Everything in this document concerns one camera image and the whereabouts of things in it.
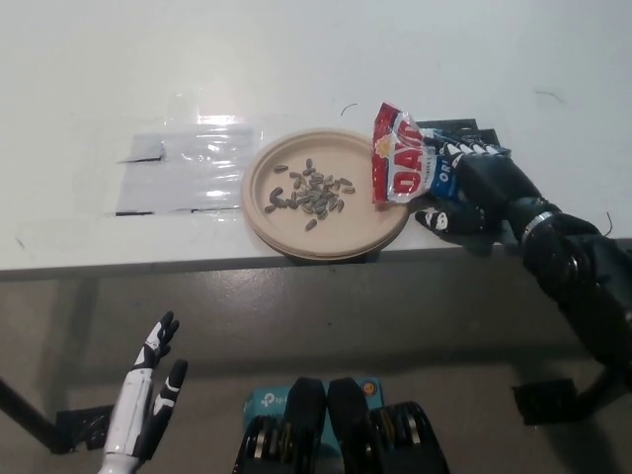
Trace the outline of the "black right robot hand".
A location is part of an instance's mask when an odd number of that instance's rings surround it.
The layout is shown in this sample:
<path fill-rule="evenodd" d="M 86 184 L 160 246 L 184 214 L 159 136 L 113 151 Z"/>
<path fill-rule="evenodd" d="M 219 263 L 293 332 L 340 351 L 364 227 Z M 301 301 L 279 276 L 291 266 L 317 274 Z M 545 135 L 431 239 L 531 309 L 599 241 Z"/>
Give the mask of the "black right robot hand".
<path fill-rule="evenodd" d="M 440 171 L 448 184 L 433 188 L 416 220 L 450 243 L 473 238 L 491 244 L 507 225 L 521 242 L 545 219 L 560 212 L 512 159 L 508 150 L 434 138 Z"/>

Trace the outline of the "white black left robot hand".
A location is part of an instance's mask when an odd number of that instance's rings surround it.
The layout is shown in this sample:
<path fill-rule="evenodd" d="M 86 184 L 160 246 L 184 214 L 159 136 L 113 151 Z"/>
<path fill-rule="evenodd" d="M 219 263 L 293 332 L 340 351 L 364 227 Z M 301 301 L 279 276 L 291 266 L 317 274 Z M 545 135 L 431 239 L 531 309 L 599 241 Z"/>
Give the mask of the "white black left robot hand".
<path fill-rule="evenodd" d="M 174 313 L 166 312 L 141 345 L 110 418 L 102 473 L 135 473 L 155 454 L 189 368 L 185 360 L 176 360 L 163 386 L 157 393 L 153 392 L 154 372 L 171 350 L 179 325 Z"/>

